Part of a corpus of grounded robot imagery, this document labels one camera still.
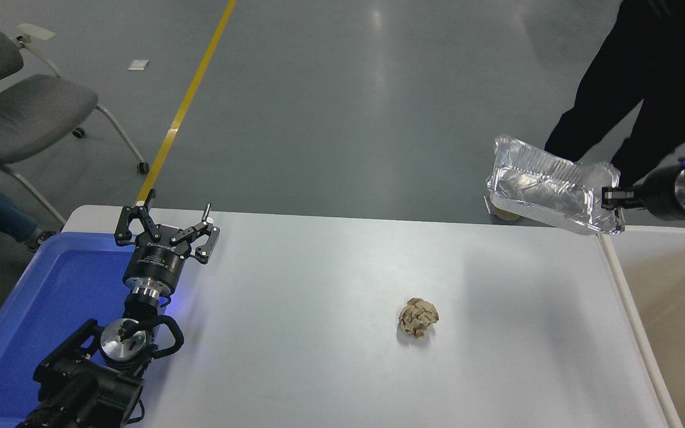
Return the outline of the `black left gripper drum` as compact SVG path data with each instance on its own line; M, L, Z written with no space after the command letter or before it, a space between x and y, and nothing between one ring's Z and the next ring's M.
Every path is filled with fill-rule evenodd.
M159 295L174 294L185 260L191 255L191 244L166 246L143 240L134 247L123 273L123 284L128 289L154 289Z

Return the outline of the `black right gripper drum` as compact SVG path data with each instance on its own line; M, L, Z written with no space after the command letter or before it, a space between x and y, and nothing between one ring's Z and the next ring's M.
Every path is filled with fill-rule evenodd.
M663 221L685 220L676 195L676 181L682 171L679 166L668 166L652 171L636 192L642 206L652 216Z

